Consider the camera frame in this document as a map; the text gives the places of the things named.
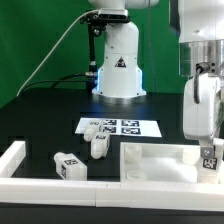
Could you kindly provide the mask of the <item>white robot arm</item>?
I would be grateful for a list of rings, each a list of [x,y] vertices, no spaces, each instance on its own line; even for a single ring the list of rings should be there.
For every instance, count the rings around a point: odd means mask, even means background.
[[[98,70],[96,97],[126,101],[142,97],[137,65],[139,31],[128,11],[159,0],[88,0],[93,20],[106,31],[104,63]],[[200,145],[200,156],[217,156],[215,138],[222,124],[224,86],[224,0],[169,0],[170,25],[179,31],[179,74],[184,88],[183,132]]]

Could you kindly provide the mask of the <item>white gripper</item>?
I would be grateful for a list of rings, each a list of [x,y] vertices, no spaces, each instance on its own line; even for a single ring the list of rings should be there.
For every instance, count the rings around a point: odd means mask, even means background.
[[[213,139],[221,126],[221,88],[218,77],[199,77],[199,103],[194,101],[194,80],[187,81],[183,100],[183,132],[187,139],[200,140],[200,156],[214,157]]]

